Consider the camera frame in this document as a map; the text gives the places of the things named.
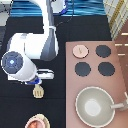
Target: pink countertop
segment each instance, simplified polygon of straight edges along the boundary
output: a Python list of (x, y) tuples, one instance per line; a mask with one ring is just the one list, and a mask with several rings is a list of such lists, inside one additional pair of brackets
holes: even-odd
[[(73, 55), (73, 48), (76, 45), (85, 45), (89, 49), (89, 54), (83, 59), (76, 58)], [(99, 57), (95, 52), (98, 45), (107, 45), (111, 48), (111, 55), (106, 58)], [(80, 77), (75, 73), (75, 65), (78, 62), (86, 62), (90, 65), (91, 72), (88, 76)], [(102, 76), (98, 71), (98, 65), (101, 62), (113, 64), (115, 67), (114, 75)], [(90, 128), (79, 119), (75, 110), (75, 100), (78, 93), (88, 86), (97, 86), (106, 90), (115, 103), (120, 103), (125, 99), (126, 87), (114, 41), (66, 43), (66, 128)], [(123, 112), (116, 110), (113, 121), (105, 128), (128, 128), (128, 110)]]

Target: black circle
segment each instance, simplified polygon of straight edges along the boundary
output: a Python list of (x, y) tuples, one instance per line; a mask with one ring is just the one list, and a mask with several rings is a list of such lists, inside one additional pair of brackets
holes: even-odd
[(98, 66), (100, 74), (103, 76), (112, 76), (115, 73), (114, 66), (109, 62), (102, 62)]
[(91, 68), (88, 63), (86, 62), (79, 62), (75, 66), (75, 72), (79, 76), (87, 76), (91, 71)]
[(99, 45), (96, 48), (96, 54), (102, 58), (106, 58), (111, 55), (111, 49), (106, 45)]

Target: black floor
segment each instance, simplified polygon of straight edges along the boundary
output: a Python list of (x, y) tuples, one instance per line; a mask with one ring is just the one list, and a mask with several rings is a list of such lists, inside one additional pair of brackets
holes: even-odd
[(5, 30), (6, 30), (5, 26), (0, 26), (0, 49), (2, 46), (3, 39), (4, 39)]
[[(69, 17), (55, 17), (55, 24), (66, 21)], [(16, 33), (43, 33), (40, 17), (9, 18), (0, 59), (6, 52), (6, 45)], [(107, 16), (74, 17), (67, 24), (57, 28), (59, 54), (50, 61), (32, 60), (39, 68), (48, 68), (55, 72), (53, 80), (44, 80), (43, 99), (33, 98), (33, 86), (12, 84), (0, 67), (0, 128), (24, 128), (28, 119), (43, 113), (49, 119), (51, 128), (66, 128), (66, 58), (65, 43), (67, 41), (111, 41)]]

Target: blue shelf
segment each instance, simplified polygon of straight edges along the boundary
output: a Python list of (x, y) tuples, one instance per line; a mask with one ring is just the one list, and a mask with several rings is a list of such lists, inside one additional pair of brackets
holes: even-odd
[[(72, 12), (72, 1), (67, 1), (66, 10), (60, 14), (61, 16), (71, 16)], [(82, 15), (106, 15), (103, 0), (74, 0), (74, 16)], [(10, 16), (41, 16), (41, 10), (27, 0), (14, 0)]]

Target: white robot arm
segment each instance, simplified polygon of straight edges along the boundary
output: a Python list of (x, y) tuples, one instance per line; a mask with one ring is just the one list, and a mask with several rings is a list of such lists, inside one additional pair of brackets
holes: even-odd
[(14, 34), (8, 42), (1, 65), (5, 73), (15, 80), (26, 84), (41, 84), (41, 79), (53, 79), (53, 71), (37, 69), (30, 59), (51, 61), (57, 56), (59, 47), (50, 0), (29, 1), (38, 5), (42, 11), (44, 34)]

